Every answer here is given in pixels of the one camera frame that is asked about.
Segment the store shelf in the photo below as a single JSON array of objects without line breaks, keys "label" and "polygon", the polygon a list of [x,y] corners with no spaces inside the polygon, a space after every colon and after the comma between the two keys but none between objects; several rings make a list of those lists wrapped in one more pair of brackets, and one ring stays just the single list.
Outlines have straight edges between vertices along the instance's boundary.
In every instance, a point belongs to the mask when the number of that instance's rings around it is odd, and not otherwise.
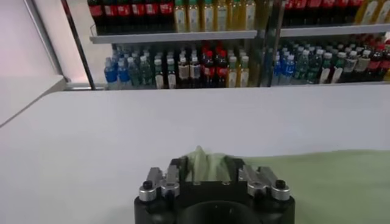
[{"label": "store shelf", "polygon": [[167,41],[194,41],[194,40],[231,40],[253,39],[256,30],[223,31],[223,32],[193,32],[193,33],[150,33],[131,35],[104,35],[90,37],[94,44],[112,43],[149,43]]},{"label": "store shelf", "polygon": [[359,33],[380,33],[380,32],[389,32],[389,31],[390,31],[390,24],[286,28],[280,30],[280,37],[347,35],[347,34],[359,34]]}]

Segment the light green cloth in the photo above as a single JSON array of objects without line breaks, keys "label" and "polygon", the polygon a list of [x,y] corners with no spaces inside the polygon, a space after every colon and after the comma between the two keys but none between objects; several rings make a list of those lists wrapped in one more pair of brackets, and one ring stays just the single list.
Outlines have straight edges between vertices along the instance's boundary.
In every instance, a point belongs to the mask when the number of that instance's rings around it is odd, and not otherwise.
[{"label": "light green cloth", "polygon": [[[188,155],[188,180],[228,180],[223,154]],[[243,158],[269,166],[296,200],[296,224],[390,223],[390,151],[343,150]]]}]

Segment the yellow drink bottle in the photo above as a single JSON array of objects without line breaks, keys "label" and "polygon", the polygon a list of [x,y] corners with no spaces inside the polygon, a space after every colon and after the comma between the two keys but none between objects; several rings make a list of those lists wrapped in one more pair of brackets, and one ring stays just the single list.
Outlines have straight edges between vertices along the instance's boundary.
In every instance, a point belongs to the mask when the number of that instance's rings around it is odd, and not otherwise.
[{"label": "yellow drink bottle", "polygon": [[175,25],[179,33],[187,32],[187,11],[182,0],[175,0]]},{"label": "yellow drink bottle", "polygon": [[243,24],[243,6],[240,0],[232,0],[228,6],[228,30],[241,30]]},{"label": "yellow drink bottle", "polygon": [[218,0],[215,7],[215,31],[227,30],[227,4],[226,0]]},{"label": "yellow drink bottle", "polygon": [[214,5],[211,0],[205,0],[202,11],[202,27],[203,31],[210,32],[214,31]]},{"label": "yellow drink bottle", "polygon": [[255,28],[256,3],[254,0],[247,0],[244,6],[244,29],[253,30]]},{"label": "yellow drink bottle", "polygon": [[199,7],[196,0],[190,0],[188,5],[188,29],[190,32],[200,31]]}]

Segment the red label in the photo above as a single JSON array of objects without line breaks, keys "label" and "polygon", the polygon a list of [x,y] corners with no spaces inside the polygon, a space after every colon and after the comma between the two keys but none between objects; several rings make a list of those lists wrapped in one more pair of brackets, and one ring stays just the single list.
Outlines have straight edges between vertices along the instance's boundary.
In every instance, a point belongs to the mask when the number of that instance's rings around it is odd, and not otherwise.
[{"label": "red label", "polygon": [[287,0],[285,9],[292,9],[294,6],[294,0]]},{"label": "red label", "polygon": [[160,4],[160,11],[162,14],[171,14],[173,13],[173,3],[162,3]]},{"label": "red label", "polygon": [[213,77],[215,73],[215,68],[205,67],[205,75]]},{"label": "red label", "polygon": [[137,16],[145,15],[145,5],[144,4],[133,4],[133,14]]},{"label": "red label", "polygon": [[158,4],[146,4],[146,14],[148,15],[156,15],[158,14]]},{"label": "red label", "polygon": [[306,7],[306,0],[295,0],[294,8],[295,9],[304,9]]},{"label": "red label", "polygon": [[130,5],[118,5],[118,14],[119,16],[128,16],[131,14]]},{"label": "red label", "polygon": [[323,8],[332,8],[334,4],[335,4],[335,0],[323,0],[322,1]]},{"label": "red label", "polygon": [[217,68],[218,76],[227,76],[227,68]]},{"label": "red label", "polygon": [[106,16],[116,16],[118,14],[118,8],[115,5],[105,5],[104,11]]},{"label": "red label", "polygon": [[321,5],[321,0],[309,0],[307,7],[309,8],[318,8]]},{"label": "red label", "polygon": [[90,6],[90,12],[92,17],[103,15],[102,6],[101,5]]},{"label": "red label", "polygon": [[380,61],[370,61],[370,63],[368,64],[368,68],[375,70],[379,67],[379,64],[380,64]]},{"label": "red label", "polygon": [[337,7],[344,8],[347,7],[347,5],[348,5],[348,0],[336,0]]}]

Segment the white table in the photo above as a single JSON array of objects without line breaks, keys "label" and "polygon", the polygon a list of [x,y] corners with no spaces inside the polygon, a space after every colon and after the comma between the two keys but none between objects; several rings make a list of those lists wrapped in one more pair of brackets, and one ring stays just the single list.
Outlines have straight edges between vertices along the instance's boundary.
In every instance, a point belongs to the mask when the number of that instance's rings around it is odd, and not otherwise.
[{"label": "white table", "polygon": [[0,223],[133,223],[149,168],[197,145],[388,149],[389,96],[386,85],[50,94],[0,128]]},{"label": "white table", "polygon": [[65,89],[62,75],[0,77],[0,128],[42,96]]}]

